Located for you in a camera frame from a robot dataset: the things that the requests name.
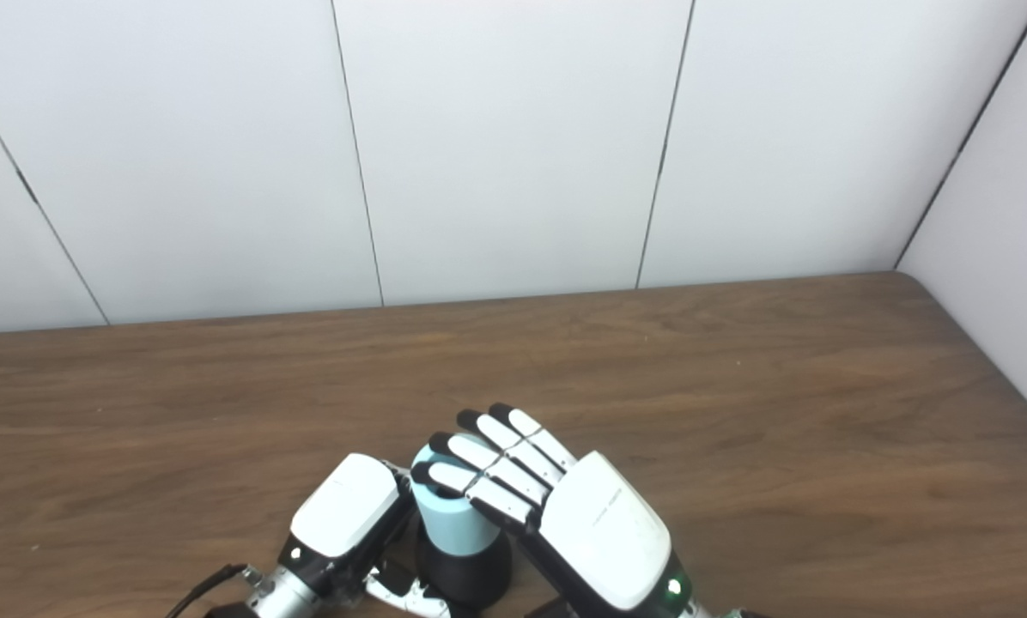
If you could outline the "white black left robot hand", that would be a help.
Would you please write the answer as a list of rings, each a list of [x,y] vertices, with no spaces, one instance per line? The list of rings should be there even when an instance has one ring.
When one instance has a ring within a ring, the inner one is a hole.
[[[270,590],[248,606],[258,617],[314,617],[369,596],[416,617],[454,617],[453,603],[385,556],[416,512],[407,469],[346,455],[294,513]]]

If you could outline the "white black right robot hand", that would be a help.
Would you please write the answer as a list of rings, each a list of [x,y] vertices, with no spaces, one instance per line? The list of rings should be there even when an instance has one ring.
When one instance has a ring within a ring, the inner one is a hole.
[[[523,409],[463,409],[412,481],[466,500],[510,535],[577,617],[703,617],[662,517],[611,464],[581,457]]]

